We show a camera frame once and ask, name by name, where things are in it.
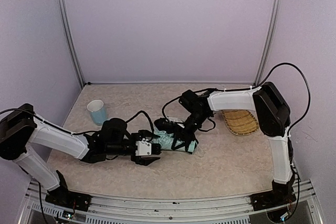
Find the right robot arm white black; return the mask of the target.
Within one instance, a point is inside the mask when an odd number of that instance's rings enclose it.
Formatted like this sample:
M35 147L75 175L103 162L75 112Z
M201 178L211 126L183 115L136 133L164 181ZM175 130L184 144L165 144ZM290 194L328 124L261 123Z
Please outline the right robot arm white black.
M178 137L186 145L195 139L195 132L214 112L247 110L257 114L262 133L267 136L274 165L272 190L278 195L292 192L295 179L292 170L293 149L289 136L290 108L272 82L245 89L185 91L179 103L190 115L179 130Z

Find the mint green black umbrella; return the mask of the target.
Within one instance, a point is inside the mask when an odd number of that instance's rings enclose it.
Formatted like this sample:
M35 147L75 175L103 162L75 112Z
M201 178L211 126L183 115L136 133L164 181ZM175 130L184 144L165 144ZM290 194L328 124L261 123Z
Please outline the mint green black umbrella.
M154 126L154 134L158 135L159 138L153 139L151 143L160 144L162 150L164 151L180 151L193 154L199 144L198 140L191 143L185 143L183 140L181 140L184 122L180 119L177 119L177 121L175 120L173 122L177 122L180 126L177 126L169 131L159 131Z

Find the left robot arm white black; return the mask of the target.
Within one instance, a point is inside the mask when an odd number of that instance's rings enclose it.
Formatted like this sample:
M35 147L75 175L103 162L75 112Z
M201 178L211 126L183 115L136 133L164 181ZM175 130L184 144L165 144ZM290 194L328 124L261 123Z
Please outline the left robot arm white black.
M1 158L13 161L36 179L48 195L67 198L70 191L63 175L51 169L34 151L32 144L42 145L82 162L94 164L108 156L130 156L138 165L148 166L159 159L161 145L152 143L153 130L129 133L127 122L112 118L98 131L74 133L53 125L34 112L31 104L1 112Z

